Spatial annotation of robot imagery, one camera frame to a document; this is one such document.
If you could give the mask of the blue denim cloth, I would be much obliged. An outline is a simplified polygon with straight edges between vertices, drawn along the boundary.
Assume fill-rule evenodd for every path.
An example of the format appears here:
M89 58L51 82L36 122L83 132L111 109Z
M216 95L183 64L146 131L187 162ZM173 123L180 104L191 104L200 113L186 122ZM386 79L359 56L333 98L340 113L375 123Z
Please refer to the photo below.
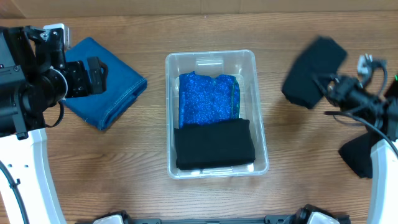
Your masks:
M147 80L109 50L87 37L68 50L67 62L98 57L108 66L107 90L99 95L67 98L63 104L88 124L99 130L108 129L146 89Z

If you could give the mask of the sparkly blue cloth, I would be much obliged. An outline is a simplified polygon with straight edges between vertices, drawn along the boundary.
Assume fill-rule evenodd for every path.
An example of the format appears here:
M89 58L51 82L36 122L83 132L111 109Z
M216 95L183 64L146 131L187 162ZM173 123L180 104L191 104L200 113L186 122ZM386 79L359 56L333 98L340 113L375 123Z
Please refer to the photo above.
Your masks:
M181 74L178 97L179 128L239 118L240 87L232 75L212 78L195 72Z

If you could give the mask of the large black cloth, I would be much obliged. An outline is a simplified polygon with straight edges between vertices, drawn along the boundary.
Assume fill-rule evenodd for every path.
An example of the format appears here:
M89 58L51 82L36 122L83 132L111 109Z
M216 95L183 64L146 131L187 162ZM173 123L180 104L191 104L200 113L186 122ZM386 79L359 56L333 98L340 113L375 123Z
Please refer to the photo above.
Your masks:
M177 168L210 169L253 163L256 156L249 125L249 120L238 118L175 129Z

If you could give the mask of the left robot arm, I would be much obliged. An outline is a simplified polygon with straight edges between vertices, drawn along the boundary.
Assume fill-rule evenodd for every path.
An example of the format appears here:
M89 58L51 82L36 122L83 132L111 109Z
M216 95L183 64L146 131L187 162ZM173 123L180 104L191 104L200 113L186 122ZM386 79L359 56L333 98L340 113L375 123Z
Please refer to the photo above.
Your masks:
M1 28L1 197L11 223L65 223L49 167L44 111L106 90L98 57L67 62L63 24Z

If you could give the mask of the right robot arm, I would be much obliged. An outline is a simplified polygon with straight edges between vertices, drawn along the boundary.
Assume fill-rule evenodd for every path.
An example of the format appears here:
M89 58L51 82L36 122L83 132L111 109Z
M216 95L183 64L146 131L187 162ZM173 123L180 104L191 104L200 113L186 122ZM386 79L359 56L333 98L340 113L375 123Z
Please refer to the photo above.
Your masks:
M339 111L326 115L344 116L365 125L380 140L371 147L372 187L367 223L397 221L397 97L382 100L366 91L357 79L346 75L327 75L333 87L322 90Z

